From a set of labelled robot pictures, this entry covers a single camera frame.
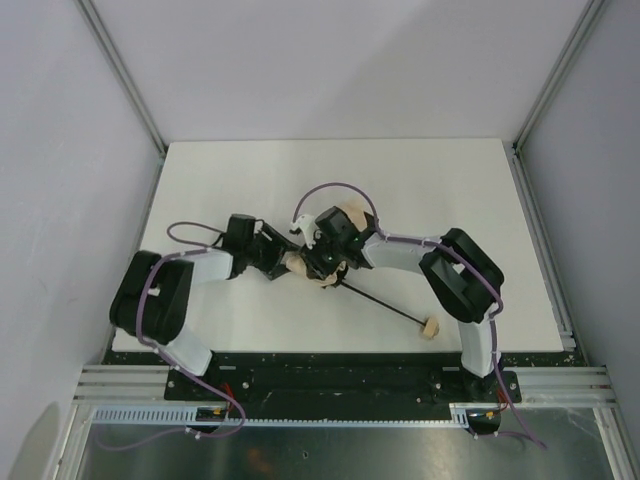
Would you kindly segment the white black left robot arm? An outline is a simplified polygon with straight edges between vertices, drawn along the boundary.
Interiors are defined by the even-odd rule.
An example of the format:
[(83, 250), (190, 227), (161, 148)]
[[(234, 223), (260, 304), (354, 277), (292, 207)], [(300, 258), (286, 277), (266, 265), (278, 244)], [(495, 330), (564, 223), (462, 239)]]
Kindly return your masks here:
[(300, 246), (261, 219), (232, 215), (225, 230), (206, 226), (217, 234), (207, 243), (172, 234), (188, 221), (167, 229), (186, 251), (161, 255), (140, 250), (133, 256), (109, 310), (109, 320), (158, 352), (174, 367), (201, 377), (210, 369), (213, 353), (187, 326), (192, 288), (237, 278), (249, 268), (275, 280), (287, 272), (285, 257)]

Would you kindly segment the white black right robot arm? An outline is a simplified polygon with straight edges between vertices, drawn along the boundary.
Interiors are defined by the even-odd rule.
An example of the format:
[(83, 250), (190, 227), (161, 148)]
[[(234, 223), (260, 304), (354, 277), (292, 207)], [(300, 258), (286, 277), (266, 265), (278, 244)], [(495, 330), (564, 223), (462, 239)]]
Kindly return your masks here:
[(318, 216), (294, 215), (290, 231), (303, 236), (304, 275), (339, 285), (350, 269), (394, 269), (423, 276), (442, 308), (458, 322), (462, 368), (504, 384), (495, 316), (504, 303), (501, 269), (462, 229), (436, 237), (391, 234), (378, 217), (334, 206)]

